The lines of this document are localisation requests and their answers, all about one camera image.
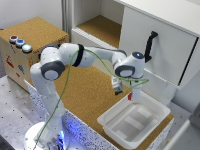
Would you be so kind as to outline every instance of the white wall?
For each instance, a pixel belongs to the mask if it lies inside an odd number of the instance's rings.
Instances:
[[[61,0],[0,0],[0,28],[39,16],[62,28]]]
[[[173,102],[192,112],[200,102],[200,71],[184,86],[178,90]]]

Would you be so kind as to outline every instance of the white robotic arm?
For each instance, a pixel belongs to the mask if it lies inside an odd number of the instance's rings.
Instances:
[[[79,50],[74,56],[72,64],[75,67],[90,67],[96,59],[92,53],[96,53],[101,59],[109,60],[113,64],[115,74],[123,78],[140,79],[143,77],[143,70],[145,65],[145,58],[139,52],[133,52],[130,56],[121,50],[107,50],[95,47],[83,47],[82,45],[65,43],[57,48],[56,46],[48,46],[44,48],[41,53],[40,62],[31,67],[31,78],[33,83],[41,95],[44,106],[46,107],[46,119],[49,120],[51,115],[53,117],[48,122],[42,135],[42,129],[38,132],[35,140],[40,136],[38,146],[42,149],[50,149],[49,143],[55,141],[63,131],[62,116],[65,112],[64,105],[60,101],[56,111],[55,106],[59,100],[59,95],[56,92],[54,80],[59,78],[65,70],[65,65],[69,65],[73,54]],[[131,81],[131,85],[138,84],[137,81]],[[121,82],[112,77],[112,85],[116,94],[122,91]],[[141,89],[141,85],[135,87],[133,90]]]

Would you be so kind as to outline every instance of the black joint ring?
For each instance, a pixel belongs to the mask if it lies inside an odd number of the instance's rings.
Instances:
[[[81,44],[78,44],[79,51],[78,51],[78,56],[76,58],[76,62],[73,64],[74,67],[78,67],[79,64],[81,63],[82,57],[83,57],[83,52],[84,52],[84,46]]]

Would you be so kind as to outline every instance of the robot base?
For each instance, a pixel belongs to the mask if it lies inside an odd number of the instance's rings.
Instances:
[[[43,127],[44,122],[40,122],[32,126],[25,134],[24,137],[24,150],[49,150],[48,148],[40,148],[39,146],[35,147],[36,142],[34,141],[34,137],[37,135],[39,130]],[[65,145],[69,145],[69,138],[65,140]]]

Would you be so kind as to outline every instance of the cabinet shelf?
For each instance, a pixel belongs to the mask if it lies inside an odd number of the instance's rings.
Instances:
[[[103,16],[97,16],[77,26],[83,31],[118,48],[122,26]]]

